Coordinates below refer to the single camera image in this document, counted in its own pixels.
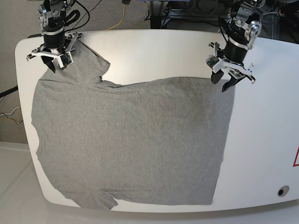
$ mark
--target gray fabric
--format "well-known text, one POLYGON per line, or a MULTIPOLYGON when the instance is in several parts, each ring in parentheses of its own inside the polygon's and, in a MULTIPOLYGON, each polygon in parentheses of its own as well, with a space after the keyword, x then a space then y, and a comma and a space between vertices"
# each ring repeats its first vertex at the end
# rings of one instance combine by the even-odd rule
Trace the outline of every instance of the gray fabric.
POLYGON ((33 100, 37 155, 53 187, 100 210, 113 198, 211 204, 234 89, 193 77, 121 86, 100 81, 109 63, 80 42, 73 58, 44 74, 33 100))

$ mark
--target white tabletop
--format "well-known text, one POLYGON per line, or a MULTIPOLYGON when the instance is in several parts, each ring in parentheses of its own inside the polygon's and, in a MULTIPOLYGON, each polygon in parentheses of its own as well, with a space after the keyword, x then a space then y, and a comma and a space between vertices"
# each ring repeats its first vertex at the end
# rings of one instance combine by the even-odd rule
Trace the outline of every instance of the white tabletop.
MULTIPOLYGON (((147 82, 167 77, 205 77, 212 53, 209 42, 224 47, 220 34, 177 30, 117 30, 84 33, 82 41, 111 63, 103 79, 116 84, 147 82)), ((22 40, 16 47, 19 94, 28 144, 45 198, 77 206, 55 190, 36 155, 39 140, 31 125, 36 83, 47 70, 40 58, 26 55, 42 38, 22 40)), ((136 212, 193 212, 253 207, 299 198, 299 166, 293 167, 299 146, 299 76, 297 52, 291 43, 258 38, 245 67, 256 83, 241 81, 235 102, 212 205, 152 205, 117 200, 112 210, 136 212), (278 190, 290 191, 278 197, 278 190)))

